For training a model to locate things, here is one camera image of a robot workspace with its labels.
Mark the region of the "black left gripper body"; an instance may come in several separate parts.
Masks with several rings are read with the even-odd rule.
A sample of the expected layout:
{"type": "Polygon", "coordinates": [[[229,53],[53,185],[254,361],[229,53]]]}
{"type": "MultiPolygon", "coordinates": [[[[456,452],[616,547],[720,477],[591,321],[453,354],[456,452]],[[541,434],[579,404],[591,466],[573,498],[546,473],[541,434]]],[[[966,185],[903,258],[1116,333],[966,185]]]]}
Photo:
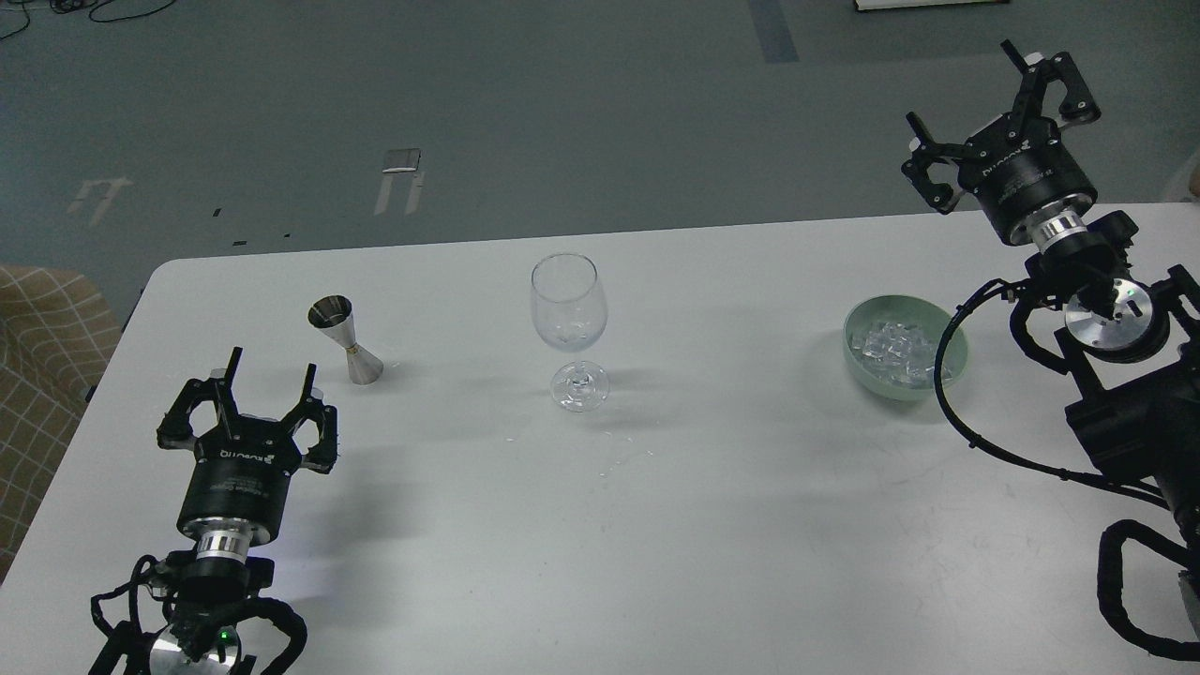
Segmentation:
{"type": "Polygon", "coordinates": [[[221,521],[248,526],[252,546],[278,539],[292,477],[301,453],[294,435],[301,422],[239,416],[234,428],[216,420],[196,441],[194,467],[176,528],[198,540],[221,521]]]}

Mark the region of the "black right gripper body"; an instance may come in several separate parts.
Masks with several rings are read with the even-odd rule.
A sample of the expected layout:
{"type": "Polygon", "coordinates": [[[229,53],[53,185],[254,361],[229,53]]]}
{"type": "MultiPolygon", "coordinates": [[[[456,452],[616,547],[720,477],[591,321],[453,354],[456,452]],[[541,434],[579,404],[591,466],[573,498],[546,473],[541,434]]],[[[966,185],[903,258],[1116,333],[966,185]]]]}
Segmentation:
{"type": "Polygon", "coordinates": [[[1081,215],[1097,201],[1097,189],[1049,118],[1028,120],[1014,138],[1009,119],[995,118],[968,137],[965,148],[968,157],[956,159],[956,184],[976,197],[1008,247],[1031,243],[1026,228],[1046,209],[1081,215]]]}

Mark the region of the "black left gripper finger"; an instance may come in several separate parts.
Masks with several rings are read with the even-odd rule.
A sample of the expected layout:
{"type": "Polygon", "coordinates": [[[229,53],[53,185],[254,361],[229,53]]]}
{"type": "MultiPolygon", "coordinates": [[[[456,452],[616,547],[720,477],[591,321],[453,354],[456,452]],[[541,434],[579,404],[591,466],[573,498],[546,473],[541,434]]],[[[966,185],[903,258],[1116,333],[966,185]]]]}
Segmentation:
{"type": "Polygon", "coordinates": [[[289,458],[294,468],[308,468],[318,474],[329,474],[338,461],[338,410],[326,405],[322,394],[316,392],[316,375],[317,365],[308,364],[298,402],[280,422],[282,428],[280,440],[295,456],[295,460],[289,458]],[[314,444],[300,450],[294,437],[305,424],[316,428],[317,440],[314,444]]]}
{"type": "Polygon", "coordinates": [[[244,347],[232,347],[227,366],[209,380],[188,380],[175,402],[166,411],[156,428],[156,443],[162,449],[194,450],[199,437],[194,434],[191,416],[202,404],[214,405],[216,428],[224,440],[240,435],[240,412],[233,393],[233,382],[244,356],[244,347]]]}

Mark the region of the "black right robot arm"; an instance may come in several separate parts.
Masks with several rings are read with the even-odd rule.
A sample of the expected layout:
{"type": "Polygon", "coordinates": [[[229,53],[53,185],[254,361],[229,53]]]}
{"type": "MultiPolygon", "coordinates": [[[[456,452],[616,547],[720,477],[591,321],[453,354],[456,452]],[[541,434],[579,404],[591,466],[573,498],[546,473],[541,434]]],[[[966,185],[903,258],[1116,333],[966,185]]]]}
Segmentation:
{"type": "Polygon", "coordinates": [[[1064,418],[1091,472],[1016,456],[968,426],[953,410],[941,372],[938,410],[968,447],[1063,482],[1136,498],[1171,513],[1181,538],[1124,518],[1099,538],[1097,603],[1102,619],[1135,649],[1196,662],[1196,641],[1154,637],[1134,625],[1123,599],[1126,542],[1135,540],[1178,567],[1178,589],[1196,623],[1199,573],[1199,353],[1196,280],[1184,265],[1145,283],[1130,275],[1136,223],[1115,210],[1085,221],[1097,189],[1062,141],[1064,129],[1092,124],[1100,110],[1068,52],[1028,55],[1001,44],[1020,76],[1009,110],[962,142],[938,142],[908,112],[913,131],[902,175],[942,215],[968,195],[998,241],[1032,245],[1026,277],[995,277],[968,295],[938,338],[941,370],[956,330],[986,300],[1012,304],[1009,333],[1032,362],[1072,377],[1079,398],[1064,418]]]}

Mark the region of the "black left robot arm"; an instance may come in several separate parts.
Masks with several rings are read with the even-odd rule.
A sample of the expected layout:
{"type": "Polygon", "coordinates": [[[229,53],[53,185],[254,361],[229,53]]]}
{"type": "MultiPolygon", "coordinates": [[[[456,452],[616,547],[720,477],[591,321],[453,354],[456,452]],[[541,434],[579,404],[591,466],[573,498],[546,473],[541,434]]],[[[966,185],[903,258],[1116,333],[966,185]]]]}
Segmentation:
{"type": "Polygon", "coordinates": [[[178,531],[191,546],[140,556],[128,581],[90,601],[106,638],[94,674],[284,674],[308,645],[292,604],[265,597],[274,561],[252,549],[278,539],[292,479],[328,474],[338,460],[338,411],[308,365],[281,419],[238,410],[244,350],[208,380],[190,380],[156,428],[163,449],[194,460],[178,531]]]}

